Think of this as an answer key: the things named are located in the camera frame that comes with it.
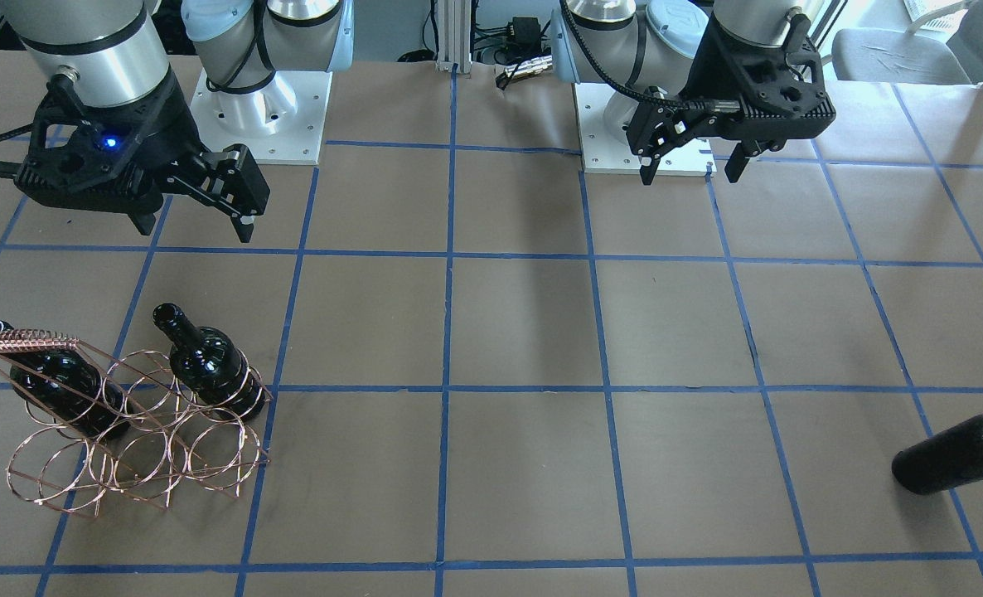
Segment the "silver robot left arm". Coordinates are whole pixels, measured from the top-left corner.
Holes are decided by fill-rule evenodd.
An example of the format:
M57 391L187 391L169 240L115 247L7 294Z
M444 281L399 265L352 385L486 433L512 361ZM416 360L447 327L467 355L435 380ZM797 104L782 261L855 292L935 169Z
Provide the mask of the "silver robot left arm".
M617 124L651 185L670 152L697 138L734 141L730 182L750 159L813 139L836 110L810 38L817 1L561 1L554 68L627 99Z

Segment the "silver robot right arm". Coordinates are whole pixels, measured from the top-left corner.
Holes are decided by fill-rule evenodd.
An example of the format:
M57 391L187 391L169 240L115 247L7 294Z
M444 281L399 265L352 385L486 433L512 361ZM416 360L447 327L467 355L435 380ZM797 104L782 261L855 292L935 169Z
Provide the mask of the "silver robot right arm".
M249 242L269 185L248 140L301 128L289 71L351 65L349 1L185 1L181 17L205 72L204 90L233 143L212 150L168 60L148 1L2 1L46 75L20 163L0 177L51 208L124 214L150 235L166 194L229 217Z

